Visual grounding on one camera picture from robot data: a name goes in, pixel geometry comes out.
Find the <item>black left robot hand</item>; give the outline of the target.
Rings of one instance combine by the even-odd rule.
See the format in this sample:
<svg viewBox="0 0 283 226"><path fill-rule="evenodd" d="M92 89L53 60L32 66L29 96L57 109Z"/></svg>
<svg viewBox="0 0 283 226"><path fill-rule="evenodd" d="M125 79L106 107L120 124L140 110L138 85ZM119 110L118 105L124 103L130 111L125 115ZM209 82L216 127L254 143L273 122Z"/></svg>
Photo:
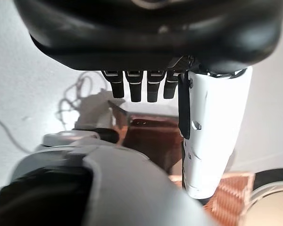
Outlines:
<svg viewBox="0 0 283 226"><path fill-rule="evenodd" d="M277 47L283 0L16 0L35 46L75 70L101 71L115 98L178 91L183 185L213 196L243 119L252 66Z"/></svg>

